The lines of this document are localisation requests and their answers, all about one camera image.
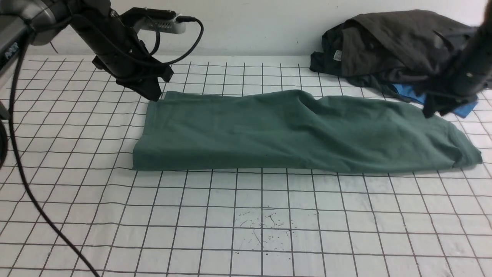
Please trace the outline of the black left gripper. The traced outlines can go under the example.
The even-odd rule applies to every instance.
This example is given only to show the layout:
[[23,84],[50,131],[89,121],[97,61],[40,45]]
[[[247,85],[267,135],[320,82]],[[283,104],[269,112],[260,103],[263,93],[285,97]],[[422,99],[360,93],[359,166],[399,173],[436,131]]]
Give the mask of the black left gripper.
[[174,74],[170,65],[153,58],[132,27],[111,15],[109,4],[81,4],[71,26],[95,53],[94,65],[114,77],[118,85],[149,101],[162,95],[160,81]]

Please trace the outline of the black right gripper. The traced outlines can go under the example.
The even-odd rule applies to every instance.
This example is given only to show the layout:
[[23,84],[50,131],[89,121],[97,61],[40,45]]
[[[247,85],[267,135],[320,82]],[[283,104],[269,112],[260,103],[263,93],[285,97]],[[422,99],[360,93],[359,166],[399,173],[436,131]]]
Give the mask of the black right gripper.
[[442,110],[454,110],[478,99],[478,93],[491,88],[491,51],[462,51],[445,72],[423,86],[426,95],[422,109],[425,118]]

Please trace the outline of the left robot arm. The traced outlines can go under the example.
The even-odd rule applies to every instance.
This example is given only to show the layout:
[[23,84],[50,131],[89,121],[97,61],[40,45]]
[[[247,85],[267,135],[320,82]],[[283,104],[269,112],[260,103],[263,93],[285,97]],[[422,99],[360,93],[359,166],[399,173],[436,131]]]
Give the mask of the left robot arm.
[[168,19],[170,11],[132,8],[119,15],[108,0],[2,0],[1,75],[29,45],[51,41],[67,26],[95,53],[93,65],[116,83],[150,101],[161,96],[158,79],[170,81],[171,66],[153,58],[137,36],[152,16]]

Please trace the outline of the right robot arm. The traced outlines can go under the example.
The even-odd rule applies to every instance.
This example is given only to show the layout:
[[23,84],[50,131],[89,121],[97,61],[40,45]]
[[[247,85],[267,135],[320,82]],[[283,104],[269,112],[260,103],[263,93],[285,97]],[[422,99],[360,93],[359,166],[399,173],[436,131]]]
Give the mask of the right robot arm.
[[423,115],[425,118],[431,118],[435,113],[446,115],[475,102],[478,100],[478,93],[487,88],[491,72],[492,20],[489,0],[484,9],[484,21],[466,47],[441,75],[415,90],[426,95]]

